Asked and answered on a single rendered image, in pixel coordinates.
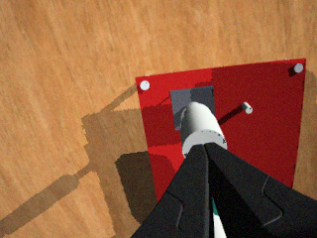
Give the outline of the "red board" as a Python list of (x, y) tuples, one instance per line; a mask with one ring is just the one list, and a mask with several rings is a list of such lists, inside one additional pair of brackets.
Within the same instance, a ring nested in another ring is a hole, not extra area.
[(278, 59), (136, 78), (158, 202), (191, 146), (213, 142), (293, 189), (305, 64)]

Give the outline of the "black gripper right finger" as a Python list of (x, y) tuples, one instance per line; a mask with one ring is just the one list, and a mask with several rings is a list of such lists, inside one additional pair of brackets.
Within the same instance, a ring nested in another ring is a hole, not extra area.
[(213, 201), (226, 238), (317, 238), (317, 201), (217, 143), (205, 143)]

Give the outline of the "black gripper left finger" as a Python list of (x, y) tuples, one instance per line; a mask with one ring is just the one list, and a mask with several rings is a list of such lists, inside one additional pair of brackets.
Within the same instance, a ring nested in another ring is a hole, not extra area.
[(156, 209), (130, 238), (215, 238), (213, 190), (203, 144), (194, 144)]

